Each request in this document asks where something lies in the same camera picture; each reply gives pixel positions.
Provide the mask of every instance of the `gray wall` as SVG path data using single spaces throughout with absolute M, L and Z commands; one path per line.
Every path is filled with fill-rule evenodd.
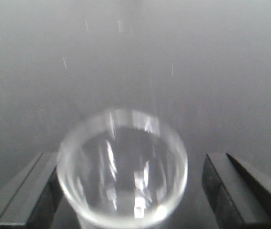
M 231 151 L 271 176 L 271 1 L 0 0 L 0 187 L 109 106 L 180 133 L 180 224 L 215 228 L 206 153 Z

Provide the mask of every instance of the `blurry background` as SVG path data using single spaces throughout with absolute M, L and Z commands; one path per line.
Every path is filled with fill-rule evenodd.
M 217 228 L 206 153 L 271 176 L 271 1 L 0 0 L 0 188 L 109 106 L 178 131 L 190 168 L 172 228 Z M 54 228 L 77 227 L 59 214 Z

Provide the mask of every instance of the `gray background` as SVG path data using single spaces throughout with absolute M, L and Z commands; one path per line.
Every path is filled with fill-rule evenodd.
M 206 153 L 271 176 L 271 0 L 0 0 L 0 188 L 109 106 L 179 132 L 190 170 L 174 225 L 217 228 Z M 77 225 L 60 212 L 57 228 Z

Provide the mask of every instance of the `black clamp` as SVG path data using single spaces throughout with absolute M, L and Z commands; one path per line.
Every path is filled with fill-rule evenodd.
M 271 178 L 229 154 L 207 154 L 202 186 L 220 229 L 271 229 Z
M 57 153 L 37 155 L 0 190 L 0 229 L 48 229 L 62 197 Z

